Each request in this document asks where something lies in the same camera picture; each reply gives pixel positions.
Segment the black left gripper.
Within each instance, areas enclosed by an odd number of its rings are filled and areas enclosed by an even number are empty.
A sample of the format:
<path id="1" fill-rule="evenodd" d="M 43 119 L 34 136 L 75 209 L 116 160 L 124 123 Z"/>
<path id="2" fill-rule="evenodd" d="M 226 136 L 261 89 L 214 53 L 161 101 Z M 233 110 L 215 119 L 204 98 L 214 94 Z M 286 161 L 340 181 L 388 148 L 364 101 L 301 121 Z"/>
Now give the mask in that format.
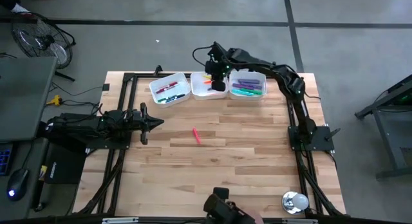
<path id="1" fill-rule="evenodd" d="M 164 120 L 161 118 L 149 117 L 147 106 L 144 102 L 140 104 L 140 111 L 133 110 L 132 112 L 131 129 L 133 131 L 141 131 L 140 142 L 143 145 L 148 144 L 147 133 L 163 123 Z"/>

